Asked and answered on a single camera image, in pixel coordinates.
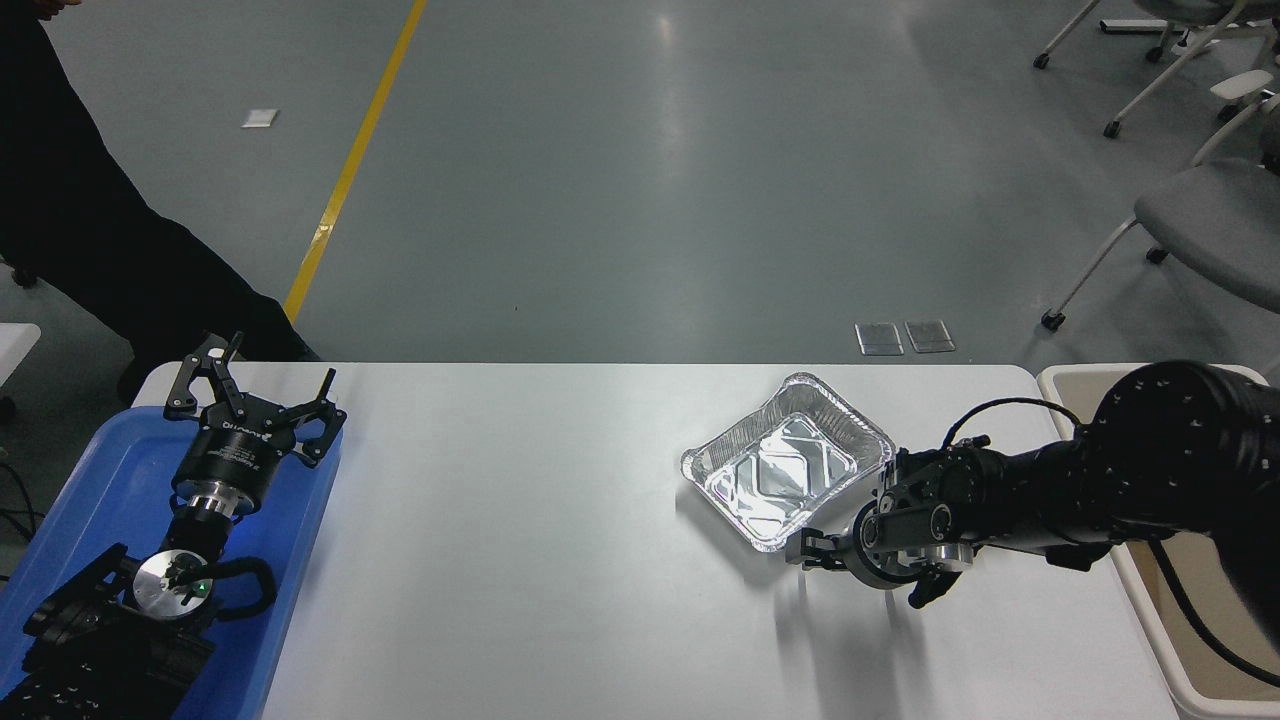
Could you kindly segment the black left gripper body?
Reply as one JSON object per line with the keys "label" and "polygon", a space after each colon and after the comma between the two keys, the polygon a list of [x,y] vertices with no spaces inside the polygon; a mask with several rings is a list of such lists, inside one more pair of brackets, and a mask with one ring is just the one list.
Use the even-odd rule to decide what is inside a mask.
{"label": "black left gripper body", "polygon": [[261,506],[293,447],[293,430],[282,420],[284,407],[250,400],[243,415],[228,402],[206,406],[200,429],[182,459],[172,488],[183,500],[207,495],[215,484],[236,491],[239,506]]}

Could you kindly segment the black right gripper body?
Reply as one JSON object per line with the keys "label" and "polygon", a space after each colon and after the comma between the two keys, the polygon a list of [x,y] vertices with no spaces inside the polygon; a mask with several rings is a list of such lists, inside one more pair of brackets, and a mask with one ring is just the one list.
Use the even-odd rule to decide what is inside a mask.
{"label": "black right gripper body", "polygon": [[916,582],[916,569],[899,561],[896,551],[882,546],[883,521],[878,503],[864,503],[847,527],[846,569],[864,585],[893,591]]}

